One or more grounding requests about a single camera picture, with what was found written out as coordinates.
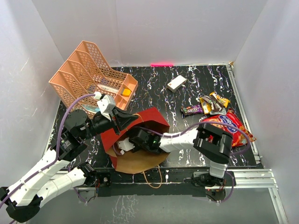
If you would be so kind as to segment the red paper bag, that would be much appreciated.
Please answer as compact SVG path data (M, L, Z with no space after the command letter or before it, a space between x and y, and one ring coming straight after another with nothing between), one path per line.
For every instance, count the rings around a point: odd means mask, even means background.
M135 114L137 120L119 134L110 129L100 135L106 154L109 155L115 171L125 174L143 174L146 183L153 189L162 186L163 178L160 164L168 153L159 148L161 134L170 129L170 125L155 107ZM150 183L145 172L158 169L160 181Z

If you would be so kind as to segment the purple m&m packet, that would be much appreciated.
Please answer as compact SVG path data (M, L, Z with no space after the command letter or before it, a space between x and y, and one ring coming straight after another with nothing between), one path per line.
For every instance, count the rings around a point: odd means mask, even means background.
M187 107L182 107L181 112L183 116L189 116L189 115L194 115L194 114L202 114L203 109L201 108L200 105L191 105Z

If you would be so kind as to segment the yellow candy bar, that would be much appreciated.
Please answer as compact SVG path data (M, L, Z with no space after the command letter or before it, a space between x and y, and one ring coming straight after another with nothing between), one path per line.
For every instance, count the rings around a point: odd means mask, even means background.
M210 112L212 111L211 101L205 101L203 98L199 98L199 101L201 103L201 108L204 114L210 114Z

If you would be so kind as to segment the brown chocolate bar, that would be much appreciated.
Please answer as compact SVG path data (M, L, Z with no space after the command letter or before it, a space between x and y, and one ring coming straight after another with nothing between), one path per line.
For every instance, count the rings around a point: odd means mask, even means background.
M205 101L206 103L209 103L209 104L214 104L214 100L210 98L210 96L202 96L200 97L200 99L202 99L203 101Z

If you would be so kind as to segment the dark chocolate snack packet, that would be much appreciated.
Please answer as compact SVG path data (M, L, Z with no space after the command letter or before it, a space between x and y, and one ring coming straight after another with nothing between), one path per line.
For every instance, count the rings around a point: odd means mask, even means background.
M217 100L217 98L214 96L209 96L209 98L212 112L220 112L225 109L225 107Z

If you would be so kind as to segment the yellow m&m packet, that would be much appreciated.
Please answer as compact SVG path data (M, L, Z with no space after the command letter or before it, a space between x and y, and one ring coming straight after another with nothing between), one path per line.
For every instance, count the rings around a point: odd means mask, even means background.
M230 100L228 98L222 97L221 95L217 94L216 92L212 92L209 96L213 96L217 99L217 101L225 108L228 107Z

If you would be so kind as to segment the red cookie snack bag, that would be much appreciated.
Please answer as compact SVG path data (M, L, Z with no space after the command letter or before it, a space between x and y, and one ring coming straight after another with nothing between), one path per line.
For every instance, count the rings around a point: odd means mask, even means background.
M239 128L241 131L243 131L248 136L250 142L256 141L255 136L245 128L243 123L239 120L239 118L236 116L234 110L232 110L232 109L229 109L228 112L226 113L226 115L214 115L212 117L204 119L204 121L215 121L215 122L221 122L223 124L232 125L234 127ZM240 132L238 132L234 128L219 125L219 124L214 124L214 126L232 134L232 136L233 136L232 147L240 147L240 146L246 145L247 140L244 137L244 135L242 135Z

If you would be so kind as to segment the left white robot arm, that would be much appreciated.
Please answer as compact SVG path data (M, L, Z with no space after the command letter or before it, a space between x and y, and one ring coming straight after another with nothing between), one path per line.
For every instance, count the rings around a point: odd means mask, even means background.
M117 107L112 109L109 117L107 119L97 112L90 119L81 109L65 113L55 148L47 150L41 160L15 184L0 188L0 204L7 205L6 211L13 220L24 223L54 197L80 185L95 184L96 171L87 162L55 180L51 178L87 148L86 140L108 130L120 134L139 118L137 114Z

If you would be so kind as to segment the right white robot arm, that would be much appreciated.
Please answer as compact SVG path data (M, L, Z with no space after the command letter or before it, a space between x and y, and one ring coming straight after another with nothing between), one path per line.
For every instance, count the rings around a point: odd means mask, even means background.
M197 128L181 133L154 133L145 127L134 127L128 132L133 150L154 154L166 154L175 150L195 149L210 160L209 172L194 179L198 186L213 187L224 184L231 154L233 135L212 124L200 124Z

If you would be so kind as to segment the orange object in organizer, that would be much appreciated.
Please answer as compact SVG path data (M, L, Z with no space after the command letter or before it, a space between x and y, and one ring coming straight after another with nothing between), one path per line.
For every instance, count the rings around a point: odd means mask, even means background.
M121 92L121 95L124 96L124 97L129 97L131 94L131 90L128 89L128 88L124 88Z

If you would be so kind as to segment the peach plastic file organizer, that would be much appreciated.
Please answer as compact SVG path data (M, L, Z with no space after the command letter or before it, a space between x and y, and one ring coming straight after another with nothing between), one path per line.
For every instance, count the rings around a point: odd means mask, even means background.
M114 98L116 106L126 110L137 90L132 75L112 69L98 46L82 41L49 81L66 107L76 99L96 91ZM121 92L131 90L129 97Z

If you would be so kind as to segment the small white cardboard box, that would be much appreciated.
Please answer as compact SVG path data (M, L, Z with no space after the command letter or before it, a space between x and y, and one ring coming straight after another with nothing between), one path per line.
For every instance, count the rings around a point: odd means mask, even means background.
M167 84L167 88L172 91L175 92L177 89L179 89L185 82L187 81L187 79L181 75L177 76L176 78L174 78L173 80L171 80L168 84Z

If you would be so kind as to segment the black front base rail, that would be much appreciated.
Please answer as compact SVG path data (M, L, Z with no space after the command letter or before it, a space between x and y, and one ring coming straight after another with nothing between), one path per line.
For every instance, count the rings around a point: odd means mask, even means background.
M235 186L235 175L227 171L223 180L208 177L206 168L153 168L143 173L125 174L112 168L97 169L95 176L88 178L79 190L95 190L97 197L138 195L167 196L189 195L206 197L217 192L223 200L225 190Z

